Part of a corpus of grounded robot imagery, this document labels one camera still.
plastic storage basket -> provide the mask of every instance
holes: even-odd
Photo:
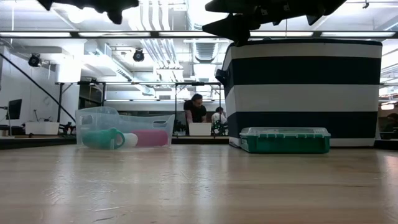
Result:
[[[325,128],[244,128],[241,147],[250,153],[328,153]]]
[[[107,106],[78,110],[77,144],[99,149],[170,146],[174,117],[122,116]]]

person with dark hair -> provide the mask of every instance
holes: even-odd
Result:
[[[392,113],[387,116],[387,119],[389,120],[389,124],[386,125],[384,128],[384,132],[393,132],[397,131],[398,128],[398,114]]]
[[[224,114],[224,108],[217,107],[216,112],[211,116],[211,122],[214,124],[217,121],[221,121],[221,124],[226,123],[226,116]]]
[[[205,123],[207,110],[203,106],[203,97],[201,94],[195,94],[191,100],[184,103],[185,117],[187,126],[190,123]]]

striped box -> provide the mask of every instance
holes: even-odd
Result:
[[[229,141],[246,127],[323,127],[331,146],[373,146],[382,44],[284,39],[228,48],[222,71]]]

green plastic container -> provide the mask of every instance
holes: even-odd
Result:
[[[325,128],[244,128],[241,147],[250,153],[328,153]]]

white laptop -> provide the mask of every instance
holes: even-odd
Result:
[[[211,136],[211,123],[190,123],[190,136]]]

